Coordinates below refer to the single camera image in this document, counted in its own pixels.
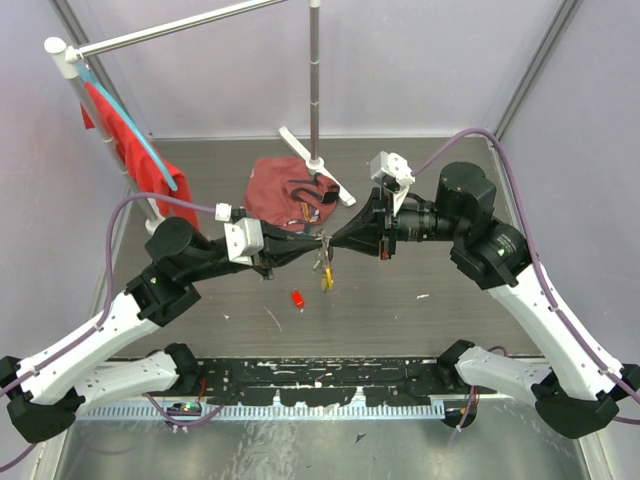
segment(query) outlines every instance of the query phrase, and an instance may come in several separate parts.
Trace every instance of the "gray floor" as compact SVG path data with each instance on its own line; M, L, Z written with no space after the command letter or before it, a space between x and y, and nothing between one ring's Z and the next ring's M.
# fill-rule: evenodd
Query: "gray floor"
M589 478L578 442L547 428L533 408L493 399L482 399L478 408L474 424L452 441L452 429L437 420L213 421L188 434L172 434L155 421L79 421L55 478ZM120 455L97 453L130 447Z
M441 139L323 140L321 154L331 172L358 199L339 206L327 222L335 231L368 198L373 183L368 161L380 150L397 152L414 167L441 145ZM194 201L207 205L239 205L255 160L289 155L279 140L161 142L160 150L189 179ZM412 191L433 198L438 173L451 161L480 165L497 183L493 159L483 139L466 139L418 180ZM507 219L502 192L496 215ZM203 232L222 235L212 218L200 216ZM116 267L118 288L148 264L143 244L148 239L143 217L132 209ZM399 244L393 260L381 262L337 250L336 288L323 293L312 273L314 255L277 270L272 281L253 272L197 285L202 300L181 318L154 335L125 348L121 356L141 356L171 342L185 342L198 356L435 356L465 338L484 347L504 345L513 354L538 350L512 317L449 261L449 244ZM304 312L289 294L299 289ZM417 297L428 294L428 297ZM267 313L273 313L282 331Z

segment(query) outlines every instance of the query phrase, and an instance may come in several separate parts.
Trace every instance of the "red object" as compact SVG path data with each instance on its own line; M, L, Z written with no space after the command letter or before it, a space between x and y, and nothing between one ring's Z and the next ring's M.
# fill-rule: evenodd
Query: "red object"
M98 92L93 85L85 83L85 87L98 110L102 124L117 142L116 151L127 167L127 172L129 172L131 178L136 181L140 190L143 192L169 195L173 198L191 202L191 192L189 191L189 185L187 184L184 173L163 159L169 174L178 186L178 190L174 192L169 188L169 185L167 185L162 173L158 170L158 167L156 167L156 164L146 149L129 129L125 121L120 118L120 115L111 108L109 102L100 95L100 92ZM94 127L84 108L82 109L82 118L85 128L89 129ZM198 217L194 210L171 205L170 203L160 200L157 201L157 204L158 210L160 210L163 216L168 216L169 211L172 210L176 216L183 217L195 228L200 228L198 225Z
M304 308L304 298L298 290L294 290L293 292L291 292L291 300L293 300L293 304L296 307Z
M304 161L297 157L260 158L251 172L244 206L254 218L307 233L333 212L339 191L329 177L311 177Z

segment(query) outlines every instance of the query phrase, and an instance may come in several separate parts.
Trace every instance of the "white wall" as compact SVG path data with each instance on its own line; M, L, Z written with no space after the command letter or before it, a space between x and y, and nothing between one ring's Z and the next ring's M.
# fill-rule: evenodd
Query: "white wall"
M578 317L640 364L640 3L583 2L504 139L542 259ZM630 400L623 414L640 418ZM605 431L636 479L640 427Z
M234 1L70 3L96 41ZM559 3L324 0L322 134L495 127ZM289 0L103 57L156 137L308 134L308 31L308 0Z
M125 190L43 48L62 26L46 2L0 15L0 357L27 356L86 321L106 221ZM0 465L26 447L0 400ZM18 467L2 479L19 478Z

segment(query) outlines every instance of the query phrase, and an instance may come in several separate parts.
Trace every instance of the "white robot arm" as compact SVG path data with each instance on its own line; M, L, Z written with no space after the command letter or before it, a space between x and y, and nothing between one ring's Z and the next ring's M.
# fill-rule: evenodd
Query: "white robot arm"
M578 438L606 426L627 393L617 377L640 388L640 368L623 365L580 323L553 292L554 308L541 288L524 236L493 216L496 187L477 165L457 162L440 173L435 202L408 192L413 183L406 160L382 152L372 162L374 188L363 210L333 235L331 244L390 259L397 241L451 241L450 255L467 278L500 302L520 323L549 361L550 368L495 355L459 340L438 357L441 380L487 387L536 408L556 431ZM585 352L561 310L606 369Z
M193 282L247 269L269 278L273 268L321 245L315 237L292 237L244 217L242 211L223 207L218 206L217 218L233 218L235 223L225 225L226 237L213 241L182 218L165 220L145 245L151 265L115 297L103 323L98 325L101 312L35 355L0 360L0 386L8 388L9 415L28 442L57 435L76 415L106 402L168 389L175 394L192 391L200 367L183 344L169 345L135 362L109 368L99 365L197 302L200 295ZM63 350L67 353L60 356ZM16 384L25 373L32 375Z

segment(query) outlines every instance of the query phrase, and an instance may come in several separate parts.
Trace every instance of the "metal frame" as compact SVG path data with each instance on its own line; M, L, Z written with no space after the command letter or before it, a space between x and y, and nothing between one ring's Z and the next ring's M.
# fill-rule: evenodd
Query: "metal frame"
M49 0L49 3L60 19L60 22L64 26L71 40L76 45L89 43L89 37L86 34L84 28L82 28L82 25L80 24L80 21L78 20L78 17L74 13L73 9L69 5L69 2L67 0ZM100 81L102 86L104 86L104 88L113 96L113 98L116 99L116 101L120 105L122 105L122 108L124 108L126 111L124 101L118 93L115 85L111 81L111 77L104 68L102 61L96 57L87 59L86 63L89 65L91 71Z
M176 20L164 25L158 25L146 28L138 32L121 35L109 40L96 42L88 45L82 45L77 49L73 49L72 61L78 61L81 58L87 58L92 55L110 52L118 48L135 45L136 43L145 42L153 38L162 37L171 33L180 32L189 28L205 25L207 23L222 20L223 18L233 17L235 15L257 10L259 8L268 7L286 0L249 0L229 7L219 8L200 15L193 15L182 20Z
M582 0L562 0L560 7L558 7L558 11L551 21L551 25L549 25L549 28L544 34L536 53L531 59L531 63L527 67L527 71L520 80L518 87L511 96L511 100L509 100L506 110L498 122L495 129L495 136L498 140L502 140L502 137L509 128L509 125L515 117L518 109L527 96L527 93L529 93L529 89L540 75L540 72L546 65L549 56L557 45L558 40L567 29L573 15L581 4Z

